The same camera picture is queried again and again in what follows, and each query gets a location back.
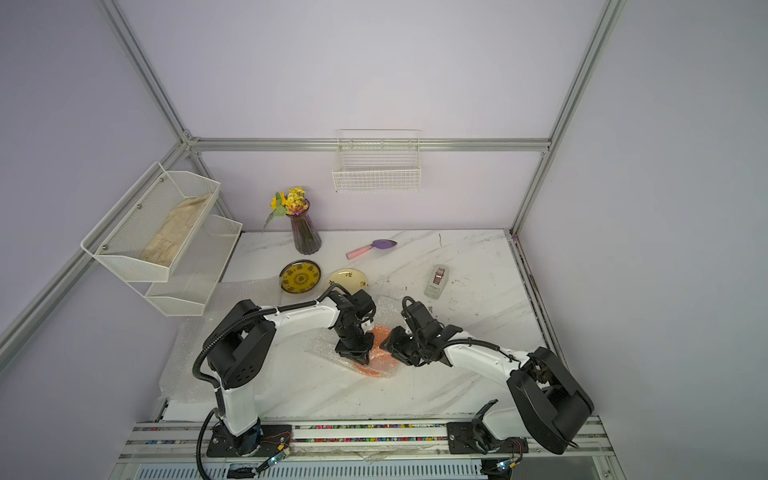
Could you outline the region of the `orange plate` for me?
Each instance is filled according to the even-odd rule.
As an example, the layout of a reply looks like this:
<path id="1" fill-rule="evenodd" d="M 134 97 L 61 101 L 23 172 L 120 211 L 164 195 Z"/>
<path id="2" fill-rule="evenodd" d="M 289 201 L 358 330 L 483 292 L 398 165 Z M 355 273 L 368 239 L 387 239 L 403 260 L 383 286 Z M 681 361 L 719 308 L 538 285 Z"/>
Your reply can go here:
<path id="1" fill-rule="evenodd" d="M 398 361 L 381 347 L 383 341 L 388 338 L 391 331 L 391 328 L 384 326 L 376 326 L 373 328 L 374 345 L 370 351 L 369 363 L 367 365 L 355 363 L 354 368 L 357 372 L 374 378 L 391 377 L 395 373 L 395 370 L 399 365 Z"/>

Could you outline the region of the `clear bubble wrap sheet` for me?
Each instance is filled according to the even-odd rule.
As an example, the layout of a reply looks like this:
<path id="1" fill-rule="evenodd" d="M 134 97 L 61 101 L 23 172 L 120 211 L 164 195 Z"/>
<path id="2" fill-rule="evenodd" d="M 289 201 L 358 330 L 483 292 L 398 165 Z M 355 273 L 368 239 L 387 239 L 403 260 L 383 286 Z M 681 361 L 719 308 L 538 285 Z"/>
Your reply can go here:
<path id="1" fill-rule="evenodd" d="M 367 365 L 358 364 L 350 359 L 342 358 L 335 347 L 338 337 L 333 331 L 321 331 L 306 348 L 314 359 L 324 364 L 334 365 L 348 371 L 373 378 L 392 377 L 400 366 L 392 355 L 381 348 L 384 340 L 392 333 L 392 330 L 402 325 L 399 301 L 387 295 L 375 295 L 376 313 L 372 322 L 366 329 L 374 334 L 374 346 L 370 352 L 370 360 Z"/>

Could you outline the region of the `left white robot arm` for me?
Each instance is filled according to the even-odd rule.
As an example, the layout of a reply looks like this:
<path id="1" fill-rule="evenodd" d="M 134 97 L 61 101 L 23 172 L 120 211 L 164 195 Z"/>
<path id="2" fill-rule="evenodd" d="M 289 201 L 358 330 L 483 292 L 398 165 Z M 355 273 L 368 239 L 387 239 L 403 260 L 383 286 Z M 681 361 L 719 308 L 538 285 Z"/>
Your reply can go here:
<path id="1" fill-rule="evenodd" d="M 365 366 L 374 346 L 369 325 L 375 314 L 375 302 L 366 291 L 352 294 L 337 284 L 316 299 L 283 306 L 260 307 L 242 300 L 204 340 L 192 375 L 212 387 L 215 415 L 226 431 L 236 438 L 251 435 L 260 423 L 254 381 L 276 339 L 331 330 L 338 337 L 335 352 Z"/>

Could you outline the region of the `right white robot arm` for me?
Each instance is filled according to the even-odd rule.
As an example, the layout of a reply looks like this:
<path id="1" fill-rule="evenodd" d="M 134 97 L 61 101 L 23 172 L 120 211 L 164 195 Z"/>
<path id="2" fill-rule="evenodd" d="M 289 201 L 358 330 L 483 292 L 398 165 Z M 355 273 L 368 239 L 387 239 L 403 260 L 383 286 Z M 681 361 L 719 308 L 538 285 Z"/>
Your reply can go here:
<path id="1" fill-rule="evenodd" d="M 440 363 L 502 385 L 514 402 L 512 417 L 540 446 L 557 455 L 577 446 L 575 436 L 593 414 L 594 403 L 553 351 L 515 351 L 474 337 L 440 323 L 410 296 L 402 300 L 401 315 L 406 325 L 393 329 L 381 344 L 394 359 L 416 368 Z"/>

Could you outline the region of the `grey tape dispenser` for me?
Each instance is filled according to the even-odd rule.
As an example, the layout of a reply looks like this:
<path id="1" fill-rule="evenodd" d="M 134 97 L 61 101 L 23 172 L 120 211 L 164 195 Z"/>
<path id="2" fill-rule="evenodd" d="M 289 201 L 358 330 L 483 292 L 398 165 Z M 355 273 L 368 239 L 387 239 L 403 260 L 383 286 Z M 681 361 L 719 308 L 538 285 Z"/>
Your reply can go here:
<path id="1" fill-rule="evenodd" d="M 436 265 L 432 269 L 424 295 L 431 299 L 439 299 L 448 284 L 449 269 L 445 265 Z"/>

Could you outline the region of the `cream yellow plate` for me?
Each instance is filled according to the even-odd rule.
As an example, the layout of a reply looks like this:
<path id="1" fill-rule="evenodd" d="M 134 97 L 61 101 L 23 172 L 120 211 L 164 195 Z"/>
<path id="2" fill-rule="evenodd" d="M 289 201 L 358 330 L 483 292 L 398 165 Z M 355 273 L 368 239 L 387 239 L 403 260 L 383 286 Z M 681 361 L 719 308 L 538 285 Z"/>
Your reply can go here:
<path id="1" fill-rule="evenodd" d="M 328 281 L 340 285 L 350 294 L 355 294 L 360 290 L 367 291 L 369 288 L 366 275 L 354 268 L 336 270 L 329 275 Z"/>

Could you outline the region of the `dark yellow patterned plate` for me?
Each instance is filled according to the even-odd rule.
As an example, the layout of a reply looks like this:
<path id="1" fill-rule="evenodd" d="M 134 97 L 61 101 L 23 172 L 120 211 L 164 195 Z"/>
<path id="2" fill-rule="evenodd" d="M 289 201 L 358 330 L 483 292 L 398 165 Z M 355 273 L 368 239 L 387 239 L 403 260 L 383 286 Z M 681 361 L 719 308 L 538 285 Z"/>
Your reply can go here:
<path id="1" fill-rule="evenodd" d="M 279 286 L 289 294 L 313 290 L 321 280 L 320 266 L 311 260 L 297 260 L 286 265 L 279 274 Z"/>

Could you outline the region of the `dark glass vase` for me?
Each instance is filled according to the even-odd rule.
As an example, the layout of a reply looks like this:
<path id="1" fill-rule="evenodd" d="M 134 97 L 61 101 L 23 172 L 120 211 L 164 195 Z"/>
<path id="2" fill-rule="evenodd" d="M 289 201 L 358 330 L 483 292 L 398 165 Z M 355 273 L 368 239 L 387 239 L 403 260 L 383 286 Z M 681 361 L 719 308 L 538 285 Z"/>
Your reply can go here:
<path id="1" fill-rule="evenodd" d="M 322 247 L 322 240 L 309 215 L 309 211 L 289 215 L 294 246 L 302 255 L 317 253 Z"/>

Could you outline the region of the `yellow flower bouquet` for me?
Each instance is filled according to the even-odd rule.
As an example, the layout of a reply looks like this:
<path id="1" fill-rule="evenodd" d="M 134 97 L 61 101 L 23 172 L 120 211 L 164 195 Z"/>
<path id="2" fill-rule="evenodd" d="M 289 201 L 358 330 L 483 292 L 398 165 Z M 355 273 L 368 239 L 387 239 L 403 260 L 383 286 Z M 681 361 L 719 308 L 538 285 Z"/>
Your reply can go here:
<path id="1" fill-rule="evenodd" d="M 309 209 L 309 205 L 303 187 L 294 187 L 287 192 L 276 192 L 271 199 L 271 211 L 265 220 L 264 227 L 267 227 L 276 218 L 303 214 Z"/>

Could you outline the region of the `white mesh shelf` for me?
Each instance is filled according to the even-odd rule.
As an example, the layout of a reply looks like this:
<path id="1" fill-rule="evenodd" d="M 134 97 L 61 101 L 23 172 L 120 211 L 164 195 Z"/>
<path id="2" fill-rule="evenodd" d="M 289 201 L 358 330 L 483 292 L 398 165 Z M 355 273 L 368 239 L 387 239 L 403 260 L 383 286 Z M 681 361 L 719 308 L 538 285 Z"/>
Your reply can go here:
<path id="1" fill-rule="evenodd" d="M 166 317 L 201 316 L 240 238 L 242 224 L 210 214 L 167 282 L 153 283 L 145 300 Z"/>
<path id="2" fill-rule="evenodd" d="M 219 193 L 220 183 L 215 180 L 189 171 L 167 170 L 156 162 L 81 241 L 81 249 L 126 283 L 167 282 Z M 170 267 L 139 259 L 173 207 L 186 198 L 206 194 L 211 198 Z"/>

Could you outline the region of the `beige folded cloth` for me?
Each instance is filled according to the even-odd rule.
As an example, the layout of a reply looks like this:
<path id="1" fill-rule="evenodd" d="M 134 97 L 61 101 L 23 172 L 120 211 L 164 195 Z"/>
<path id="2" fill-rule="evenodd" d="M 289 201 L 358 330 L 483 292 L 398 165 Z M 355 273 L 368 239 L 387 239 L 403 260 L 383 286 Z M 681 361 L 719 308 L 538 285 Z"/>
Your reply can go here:
<path id="1" fill-rule="evenodd" d="M 189 197 L 173 207 L 159 231 L 141 252 L 139 259 L 170 267 L 210 198 L 211 194 Z"/>

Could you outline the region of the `white mesh upper shelf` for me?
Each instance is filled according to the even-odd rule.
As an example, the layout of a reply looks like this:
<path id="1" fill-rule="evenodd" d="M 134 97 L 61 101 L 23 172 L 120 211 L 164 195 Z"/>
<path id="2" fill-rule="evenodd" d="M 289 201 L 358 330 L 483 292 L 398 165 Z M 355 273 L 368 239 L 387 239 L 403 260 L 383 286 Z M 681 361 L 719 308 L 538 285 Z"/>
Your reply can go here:
<path id="1" fill-rule="evenodd" d="M 81 241 L 81 249 L 126 283 L 167 282 L 219 193 L 220 183 L 215 180 L 189 171 L 167 170 L 156 162 Z M 139 259 L 173 207 L 186 198 L 206 194 L 211 198 L 170 267 Z"/>

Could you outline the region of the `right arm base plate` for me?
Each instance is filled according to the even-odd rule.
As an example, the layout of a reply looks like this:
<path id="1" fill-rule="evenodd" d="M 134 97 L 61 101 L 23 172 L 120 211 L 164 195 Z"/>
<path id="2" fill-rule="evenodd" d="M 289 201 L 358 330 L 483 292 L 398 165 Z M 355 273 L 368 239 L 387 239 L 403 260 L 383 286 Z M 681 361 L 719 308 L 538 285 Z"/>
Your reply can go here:
<path id="1" fill-rule="evenodd" d="M 529 452 L 525 438 L 498 439 L 483 424 L 449 422 L 446 424 L 448 448 L 451 454 L 526 454 Z"/>

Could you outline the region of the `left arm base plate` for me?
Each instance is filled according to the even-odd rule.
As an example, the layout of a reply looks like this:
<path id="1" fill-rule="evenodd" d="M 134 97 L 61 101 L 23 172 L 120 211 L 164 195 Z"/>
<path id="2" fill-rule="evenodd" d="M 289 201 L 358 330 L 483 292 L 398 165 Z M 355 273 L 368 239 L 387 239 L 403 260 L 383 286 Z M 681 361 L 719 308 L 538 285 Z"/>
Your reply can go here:
<path id="1" fill-rule="evenodd" d="M 289 424 L 257 424 L 242 435 L 232 434 L 223 423 L 217 423 L 206 450 L 208 458 L 269 458 L 280 446 L 287 446 L 293 434 Z"/>

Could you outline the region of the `aluminium mounting rail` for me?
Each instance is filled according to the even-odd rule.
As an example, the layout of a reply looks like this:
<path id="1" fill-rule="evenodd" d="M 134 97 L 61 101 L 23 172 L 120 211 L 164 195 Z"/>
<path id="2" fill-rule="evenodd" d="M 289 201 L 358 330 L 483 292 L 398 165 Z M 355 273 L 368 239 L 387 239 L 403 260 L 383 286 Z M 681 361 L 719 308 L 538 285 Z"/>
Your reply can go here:
<path id="1" fill-rule="evenodd" d="M 331 421 L 267 424 L 264 443 L 251 455 L 263 459 L 285 443 L 298 460 L 411 460 L 455 455 L 478 458 L 472 423 L 438 419 Z M 120 463 L 192 461 L 202 437 L 202 459 L 237 460 L 235 449 L 211 420 L 200 422 L 144 422 L 136 424 L 118 456 Z"/>

